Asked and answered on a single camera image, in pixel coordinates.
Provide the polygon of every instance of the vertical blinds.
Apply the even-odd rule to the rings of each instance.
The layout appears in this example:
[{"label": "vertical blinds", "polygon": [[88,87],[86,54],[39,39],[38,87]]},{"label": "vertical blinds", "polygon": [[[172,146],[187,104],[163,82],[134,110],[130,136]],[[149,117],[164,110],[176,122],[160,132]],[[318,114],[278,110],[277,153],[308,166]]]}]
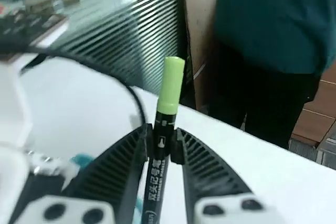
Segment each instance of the vertical blinds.
[{"label": "vertical blinds", "polygon": [[[55,47],[93,58],[131,84],[156,94],[160,89],[165,56],[187,59],[185,80],[192,79],[191,61],[187,57],[184,0],[128,0],[122,5],[120,0],[106,0],[104,4],[103,0],[92,0],[89,5],[88,1],[80,10],[82,18],[99,22],[91,28],[77,28],[77,33],[61,39]],[[108,18],[97,16],[112,5],[118,8],[110,11]]]}]

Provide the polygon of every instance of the green shirt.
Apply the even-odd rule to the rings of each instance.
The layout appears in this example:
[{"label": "green shirt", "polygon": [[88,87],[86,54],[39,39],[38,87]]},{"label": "green shirt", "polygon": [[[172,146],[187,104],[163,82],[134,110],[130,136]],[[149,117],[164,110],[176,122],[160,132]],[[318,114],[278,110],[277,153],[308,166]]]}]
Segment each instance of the green shirt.
[{"label": "green shirt", "polygon": [[252,65],[320,74],[336,55],[336,0],[217,0],[215,35]]}]

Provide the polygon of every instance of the black cable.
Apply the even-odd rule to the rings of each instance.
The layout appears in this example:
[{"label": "black cable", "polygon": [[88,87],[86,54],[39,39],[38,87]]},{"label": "black cable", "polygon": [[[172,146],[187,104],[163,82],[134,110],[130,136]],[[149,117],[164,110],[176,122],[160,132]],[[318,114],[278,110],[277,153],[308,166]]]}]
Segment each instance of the black cable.
[{"label": "black cable", "polygon": [[133,96],[135,103],[138,107],[139,114],[140,114],[141,125],[146,123],[146,116],[144,113],[143,105],[141,104],[141,101],[138,95],[135,93],[135,91],[122,78],[120,78],[119,76],[115,74],[112,74],[107,68],[103,67],[102,65],[97,64],[96,62],[90,61],[86,57],[76,56],[73,54],[69,54],[67,52],[63,52],[61,50],[52,50],[49,48],[39,48],[39,47],[25,45],[22,43],[17,43],[14,41],[0,41],[0,58],[1,58],[1,55],[24,54],[24,53],[43,54],[43,55],[48,55],[52,57],[59,57],[59,58],[64,58],[68,60],[73,60],[96,72],[99,72],[106,76],[115,78]]}]

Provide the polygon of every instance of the marker pen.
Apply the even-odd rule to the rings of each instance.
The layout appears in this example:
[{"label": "marker pen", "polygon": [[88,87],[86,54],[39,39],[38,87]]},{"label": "marker pen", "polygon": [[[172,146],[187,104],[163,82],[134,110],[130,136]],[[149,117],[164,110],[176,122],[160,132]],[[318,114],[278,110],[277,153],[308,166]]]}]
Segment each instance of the marker pen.
[{"label": "marker pen", "polygon": [[154,153],[149,160],[146,178],[142,224],[159,224],[160,222],[170,144],[174,134],[177,108],[179,107],[183,71],[183,59],[165,57],[153,129]]}]

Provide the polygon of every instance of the white table surface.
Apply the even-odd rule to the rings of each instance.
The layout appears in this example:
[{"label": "white table surface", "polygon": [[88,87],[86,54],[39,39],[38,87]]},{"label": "white table surface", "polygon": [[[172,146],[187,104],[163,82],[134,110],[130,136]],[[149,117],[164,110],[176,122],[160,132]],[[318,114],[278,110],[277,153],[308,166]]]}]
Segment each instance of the white table surface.
[{"label": "white table surface", "polygon": [[[123,87],[70,61],[44,62],[24,74],[22,82],[33,114],[32,137],[46,154],[97,156],[140,125]],[[149,122],[154,122],[156,96],[136,90]],[[288,223],[334,223],[336,171],[184,106],[176,124],[215,150]],[[182,169],[175,164],[169,166],[161,216],[161,224],[172,223],[186,223]]]}]

